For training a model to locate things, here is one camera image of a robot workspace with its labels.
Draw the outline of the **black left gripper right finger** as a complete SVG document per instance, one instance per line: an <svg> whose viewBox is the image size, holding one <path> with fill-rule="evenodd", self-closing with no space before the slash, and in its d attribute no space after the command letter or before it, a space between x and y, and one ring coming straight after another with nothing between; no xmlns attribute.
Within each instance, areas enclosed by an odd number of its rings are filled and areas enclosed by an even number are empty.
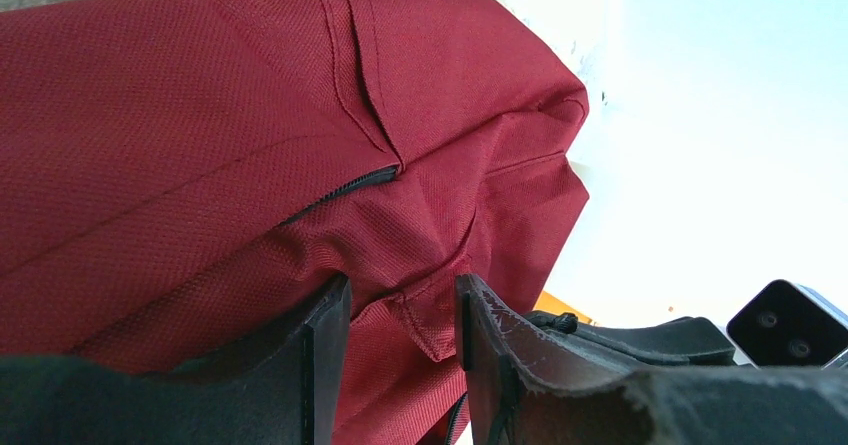
<svg viewBox="0 0 848 445"><path fill-rule="evenodd" d="M474 274L456 344L477 444L843 444L846 369L661 366L549 334Z"/></svg>

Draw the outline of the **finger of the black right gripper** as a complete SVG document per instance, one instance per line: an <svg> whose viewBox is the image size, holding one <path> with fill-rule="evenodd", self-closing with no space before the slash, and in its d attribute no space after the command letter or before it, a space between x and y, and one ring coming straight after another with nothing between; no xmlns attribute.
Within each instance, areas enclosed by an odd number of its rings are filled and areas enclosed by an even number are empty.
<svg viewBox="0 0 848 445"><path fill-rule="evenodd" d="M554 315L533 311L524 316L537 328L554 336L577 337L661 366L733 366L735 346L711 321L682 317L660 325L636 329L608 328L582 323L573 313Z"/></svg>

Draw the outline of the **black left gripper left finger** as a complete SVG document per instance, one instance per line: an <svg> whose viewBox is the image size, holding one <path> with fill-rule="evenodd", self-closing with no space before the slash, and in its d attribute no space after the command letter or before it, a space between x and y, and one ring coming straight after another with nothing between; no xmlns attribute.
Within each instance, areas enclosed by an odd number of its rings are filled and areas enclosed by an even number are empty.
<svg viewBox="0 0 848 445"><path fill-rule="evenodd" d="M1 360L5 444L328 444L350 326L337 275L264 327L167 373Z"/></svg>

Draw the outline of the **red student backpack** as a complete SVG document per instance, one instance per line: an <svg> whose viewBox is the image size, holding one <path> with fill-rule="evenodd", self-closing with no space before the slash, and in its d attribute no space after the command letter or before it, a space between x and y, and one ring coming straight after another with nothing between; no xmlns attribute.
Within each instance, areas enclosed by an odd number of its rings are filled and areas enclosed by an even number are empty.
<svg viewBox="0 0 848 445"><path fill-rule="evenodd" d="M73 0L1 15L1 351L165 371L331 276L336 444L441 444L454 281L535 304L584 84L496 0Z"/></svg>

